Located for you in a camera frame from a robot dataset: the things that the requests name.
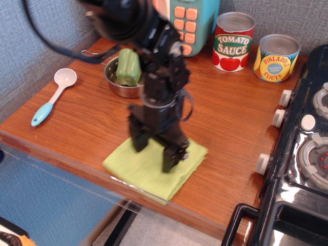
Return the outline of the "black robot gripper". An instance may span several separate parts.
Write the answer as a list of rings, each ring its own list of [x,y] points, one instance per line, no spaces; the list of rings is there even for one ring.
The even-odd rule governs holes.
[[[143,105],[129,104],[129,131],[136,152],[148,146],[149,138],[162,144],[163,172],[170,170],[189,157],[187,148],[189,141],[180,129],[179,122],[186,121],[182,118],[185,95],[177,94],[166,105],[155,104],[146,100]]]

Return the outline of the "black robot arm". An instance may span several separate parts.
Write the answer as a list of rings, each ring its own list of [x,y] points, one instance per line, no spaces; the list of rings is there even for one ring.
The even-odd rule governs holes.
[[[139,55],[144,88],[142,104],[128,106],[130,134],[136,151],[142,151],[149,138],[163,145],[162,169],[170,172],[188,156],[189,146],[179,126],[190,76],[179,33],[151,1],[83,1],[83,5],[103,38]]]

